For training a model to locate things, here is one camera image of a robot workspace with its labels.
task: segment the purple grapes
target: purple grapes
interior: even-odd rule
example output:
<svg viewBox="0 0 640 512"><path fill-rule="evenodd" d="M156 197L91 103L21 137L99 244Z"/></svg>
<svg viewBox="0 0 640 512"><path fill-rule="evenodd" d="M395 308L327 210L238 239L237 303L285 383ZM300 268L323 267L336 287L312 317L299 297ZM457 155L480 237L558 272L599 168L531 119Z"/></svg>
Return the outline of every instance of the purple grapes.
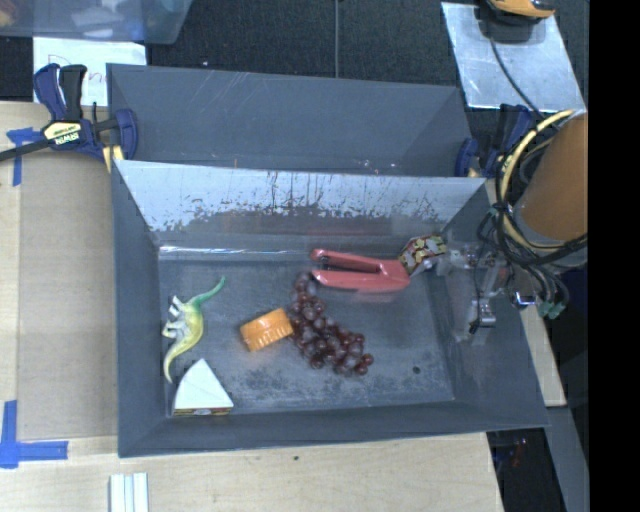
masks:
<svg viewBox="0 0 640 512"><path fill-rule="evenodd" d="M309 272L299 274L291 292L291 339L314 369L332 366L341 375L365 375L373 356L364 353L365 336L351 332L326 315L326 304L317 296L318 284Z"/></svg>

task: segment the white paper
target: white paper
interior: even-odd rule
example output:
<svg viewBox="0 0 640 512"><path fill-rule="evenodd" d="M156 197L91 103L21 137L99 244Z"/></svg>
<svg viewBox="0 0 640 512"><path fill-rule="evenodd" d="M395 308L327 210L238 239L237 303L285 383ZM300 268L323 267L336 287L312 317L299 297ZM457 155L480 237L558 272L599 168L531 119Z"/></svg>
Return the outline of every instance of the white paper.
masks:
<svg viewBox="0 0 640 512"><path fill-rule="evenodd" d="M51 63L85 65L81 104L91 106L95 102L106 107L107 63L146 65L147 56L145 47L136 43L34 37L33 72Z"/></svg>

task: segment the green toy dinosaur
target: green toy dinosaur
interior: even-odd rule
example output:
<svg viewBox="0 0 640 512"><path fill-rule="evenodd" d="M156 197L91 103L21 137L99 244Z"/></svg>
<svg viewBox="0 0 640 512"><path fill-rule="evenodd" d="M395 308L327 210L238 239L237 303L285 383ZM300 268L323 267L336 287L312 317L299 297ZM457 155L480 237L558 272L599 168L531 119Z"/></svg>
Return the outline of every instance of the green toy dinosaur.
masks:
<svg viewBox="0 0 640 512"><path fill-rule="evenodd" d="M171 362L180 354L193 348L202 338L204 333L204 317L200 306L203 302L209 300L218 293L226 281L225 277L211 290L200 295L196 295L188 302L183 303L178 297L173 297L172 304L169 307L169 313L174 320L168 320L162 330L162 335L167 338L173 338L176 341L171 345L167 354L164 356L164 376L173 384L171 375L169 374L169 366Z"/></svg>

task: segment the clamp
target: clamp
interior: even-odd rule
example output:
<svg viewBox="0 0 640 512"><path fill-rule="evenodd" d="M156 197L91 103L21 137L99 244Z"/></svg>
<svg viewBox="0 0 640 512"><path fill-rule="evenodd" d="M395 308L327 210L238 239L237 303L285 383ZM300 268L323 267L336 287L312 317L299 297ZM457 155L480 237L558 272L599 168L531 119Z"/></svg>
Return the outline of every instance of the clamp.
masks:
<svg viewBox="0 0 640 512"><path fill-rule="evenodd" d="M500 105L496 134L480 141L467 138L462 143L455 163L456 177L495 178L501 159L534 124L533 113L523 105Z"/></svg>
<svg viewBox="0 0 640 512"><path fill-rule="evenodd" d="M329 267L348 269L312 270L325 286L356 289L361 292L393 292L409 286L411 279L400 260L381 260L326 249L314 249L310 258Z"/></svg>
<svg viewBox="0 0 640 512"><path fill-rule="evenodd" d="M118 148L118 153L125 159L133 158L138 144L133 111L120 109L114 118L101 122L96 121L95 115L93 122L83 118L80 99L86 72L86 66L81 64L60 67L52 63L35 73L34 91L51 114L51 121L40 130L40 140L1 152L0 161L51 148L54 151L76 151L109 165L111 148L100 140L100 132L111 129L118 129L119 135L119 144L114 145L114 149Z"/></svg>

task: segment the black cable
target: black cable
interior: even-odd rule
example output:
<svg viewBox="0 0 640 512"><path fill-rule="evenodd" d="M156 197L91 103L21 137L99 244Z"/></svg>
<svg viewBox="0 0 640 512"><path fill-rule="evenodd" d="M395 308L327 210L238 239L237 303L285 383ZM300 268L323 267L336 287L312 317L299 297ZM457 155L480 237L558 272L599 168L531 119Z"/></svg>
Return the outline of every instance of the black cable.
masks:
<svg viewBox="0 0 640 512"><path fill-rule="evenodd" d="M538 270L540 270L547 277L547 279L549 279L553 283L555 287L554 296L559 295L560 303L563 306L566 306L569 303L569 289L566 287L566 285L562 282L562 280L558 276L554 275L546 268L538 267Z"/></svg>
<svg viewBox="0 0 640 512"><path fill-rule="evenodd" d="M502 72L504 73L504 76L507 78L507 80L509 80L509 83L511 84L511 87L513 87L515 89L515 91L518 93L518 95L527 104L527 106L531 110L533 110L535 112L535 114L538 116L539 119L544 119L544 115L542 114L542 112L540 112L538 107L535 106L535 104L533 103L533 101L531 101L529 96L527 96L525 94L525 92L520 88L520 86L514 80L513 76L511 76L511 73L507 69L507 66L505 65L504 61L502 60L502 57L498 53L498 48L496 47L496 42L493 39L493 37L489 39L489 42L491 43L491 50L493 51L493 54L495 55L496 60L498 61L498 65L500 66L500 69L502 69Z"/></svg>
<svg viewBox="0 0 640 512"><path fill-rule="evenodd" d="M480 327L482 327L481 320L480 320L480 316L482 315L482 309L480 307L481 291L480 291L480 287L478 286L477 275L478 275L478 266L480 265L480 260L482 259L482 255L486 250L486 246L487 246L486 242L482 244L482 247L478 252L478 261L476 262L476 265L473 267L473 286L476 292L476 319L473 322L471 322L471 324L469 325L469 334L475 334L476 331Z"/></svg>
<svg viewBox="0 0 640 512"><path fill-rule="evenodd" d="M334 0L335 39L334 39L334 66L336 78L340 76L340 8L339 0Z"/></svg>
<svg viewBox="0 0 640 512"><path fill-rule="evenodd" d="M512 148L508 153L505 154L504 158L503 158L503 162L506 161L509 157L511 157L513 155L513 153L515 152L515 148ZM508 251L508 254L511 254L514 258L515 263L517 263L518 265L522 266L522 265L545 265L545 264L549 264L549 263L553 263L561 258L564 258L570 254L573 254L577 251L579 251L580 249L584 248L587 246L587 234L585 233L584 235L574 239L574 240L570 240L568 242L564 242L562 244L559 245L554 245L554 246L549 246L549 245L541 245L541 244L536 244L534 242L531 242L522 232L522 230L519 228L518 224L515 221L515 218L513 217L511 211L510 211L510 205L509 203L506 201L506 198L502 196L502 179L503 179L503 173L501 172L501 170L499 170L496 173L495 176L495 191L496 191L496 199L497 202L496 204L493 205L494 209L497 211L497 215L498 215L498 223L496 225L496 229L497 232L499 233L499 239L498 239L498 245L500 250L507 250L505 247L505 244L500 243L500 240L505 240L504 237L507 237L508 235L505 232L504 229L504 218L505 216L508 217L511 226L513 227L513 229L518 233L518 235L520 235L522 237L523 240L526 241L526 243L530 246L533 247L534 249L541 249L541 250L555 250L553 253L551 254L547 254L545 256L539 256L538 254L535 254L533 251L529 250L529 258L526 259L522 256L518 256L518 255L514 255L512 251ZM513 240L513 238L509 237L509 240L513 241L514 244L517 244L519 247L522 247L522 249L526 249L525 247L523 247L521 244L518 244L518 242L516 242L515 240Z"/></svg>
<svg viewBox="0 0 640 512"><path fill-rule="evenodd" d="M485 234L484 233L484 229L485 229L487 223L490 220L492 221L493 226ZM500 252L505 256L505 259L507 260L507 263L508 263L509 268L510 268L511 276L513 276L514 262L512 261L512 259L510 259L511 250L509 249L509 250L505 251L492 238L492 235L496 232L496 229L497 229L496 216L493 215L490 212L487 215L485 215L485 217L482 219L482 221L478 225L478 228L477 228L477 231L476 231L476 236L480 241L483 242L483 248L488 245L494 251ZM520 267L523 271L525 271L527 274L529 274L531 277L533 277L533 279L535 279L538 282L538 284L540 285L540 289L541 289L540 293L544 296L545 300L552 300L553 299L553 296L555 295L555 287L554 287L554 285L552 283L549 283L547 276L543 273L542 270L540 270L537 267L532 266L532 265L518 265L518 267ZM476 295L479 298L479 290L477 288L477 285L476 285ZM475 332L478 329L478 326L476 326L475 329L473 329L473 327L474 326L472 325L472 328L470 329L470 334L473 334L473 332Z"/></svg>
<svg viewBox="0 0 640 512"><path fill-rule="evenodd" d="M539 146L540 149L536 148L533 149L531 152L527 153L526 155L524 155L521 159L520 162L518 162L518 172L517 172L517 177L520 180L520 183L524 184L525 186L529 184L530 178L527 175L527 171L529 169L529 166L531 165L531 162L537 162L539 161L539 159L541 158L541 155L538 154L538 152L544 148L544 146Z"/></svg>

